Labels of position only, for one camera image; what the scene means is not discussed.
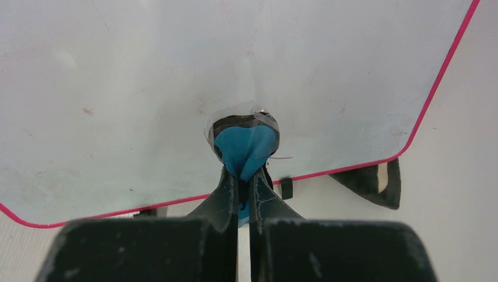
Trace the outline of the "black board foot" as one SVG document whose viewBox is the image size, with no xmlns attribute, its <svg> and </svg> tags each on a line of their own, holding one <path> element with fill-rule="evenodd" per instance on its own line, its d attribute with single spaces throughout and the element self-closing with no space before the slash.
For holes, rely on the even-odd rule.
<svg viewBox="0 0 498 282">
<path fill-rule="evenodd" d="M 133 215 L 133 218 L 156 217 L 157 209 L 145 209 Z"/>
<path fill-rule="evenodd" d="M 280 192 L 283 200 L 292 199 L 294 196 L 294 187 L 292 178 L 286 177 L 280 180 Z"/>
</svg>

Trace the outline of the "pink framed whiteboard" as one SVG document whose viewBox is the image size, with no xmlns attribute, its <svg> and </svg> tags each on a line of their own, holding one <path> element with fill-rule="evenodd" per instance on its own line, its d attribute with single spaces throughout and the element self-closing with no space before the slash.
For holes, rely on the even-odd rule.
<svg viewBox="0 0 498 282">
<path fill-rule="evenodd" d="M 223 114 L 275 180 L 400 156 L 477 1 L 2 1 L 1 212 L 34 228 L 205 197 Z"/>
</svg>

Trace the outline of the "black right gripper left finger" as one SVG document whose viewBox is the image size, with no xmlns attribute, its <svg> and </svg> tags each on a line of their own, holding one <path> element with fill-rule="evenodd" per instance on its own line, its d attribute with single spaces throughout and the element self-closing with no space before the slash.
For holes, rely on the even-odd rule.
<svg viewBox="0 0 498 282">
<path fill-rule="evenodd" d="M 237 179 L 183 217 L 85 219 L 55 237 L 37 281 L 236 281 Z"/>
</svg>

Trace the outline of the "blue black whiteboard eraser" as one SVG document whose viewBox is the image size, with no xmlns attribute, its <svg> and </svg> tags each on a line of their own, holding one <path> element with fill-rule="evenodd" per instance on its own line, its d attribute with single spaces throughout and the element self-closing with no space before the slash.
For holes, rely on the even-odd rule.
<svg viewBox="0 0 498 282">
<path fill-rule="evenodd" d="M 238 226 L 242 227 L 250 221 L 250 179 L 278 150 L 278 123 L 251 100 L 209 112 L 204 135 L 219 161 L 237 181 Z"/>
</svg>

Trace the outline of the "black board foot right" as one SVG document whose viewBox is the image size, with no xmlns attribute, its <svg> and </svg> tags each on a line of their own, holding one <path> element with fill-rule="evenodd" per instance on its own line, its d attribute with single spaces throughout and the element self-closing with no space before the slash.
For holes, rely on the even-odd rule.
<svg viewBox="0 0 498 282">
<path fill-rule="evenodd" d="M 286 177 L 280 180 L 280 192 L 283 200 L 292 199 L 294 196 L 294 187 L 292 178 Z"/>
</svg>

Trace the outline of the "black board foot left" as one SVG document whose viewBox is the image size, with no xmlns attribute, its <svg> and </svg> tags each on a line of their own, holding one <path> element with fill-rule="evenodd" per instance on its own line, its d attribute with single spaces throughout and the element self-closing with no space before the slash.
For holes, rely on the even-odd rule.
<svg viewBox="0 0 498 282">
<path fill-rule="evenodd" d="M 156 217 L 157 209 L 145 209 L 133 215 L 133 218 Z"/>
</svg>

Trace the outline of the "black patterned blanket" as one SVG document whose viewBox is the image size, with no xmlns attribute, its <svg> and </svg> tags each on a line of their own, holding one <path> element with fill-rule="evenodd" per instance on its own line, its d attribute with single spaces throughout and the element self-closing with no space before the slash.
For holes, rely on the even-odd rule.
<svg viewBox="0 0 498 282">
<path fill-rule="evenodd" d="M 391 210 L 400 206 L 402 182 L 398 159 L 330 176 L 371 203 Z"/>
</svg>

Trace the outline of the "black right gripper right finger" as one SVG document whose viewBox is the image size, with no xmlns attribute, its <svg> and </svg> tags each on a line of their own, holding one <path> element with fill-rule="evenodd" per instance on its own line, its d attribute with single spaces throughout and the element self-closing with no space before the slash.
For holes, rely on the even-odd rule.
<svg viewBox="0 0 498 282">
<path fill-rule="evenodd" d="M 252 281 L 436 281 L 418 235 L 392 221 L 308 220 L 260 168 L 248 185 Z"/>
</svg>

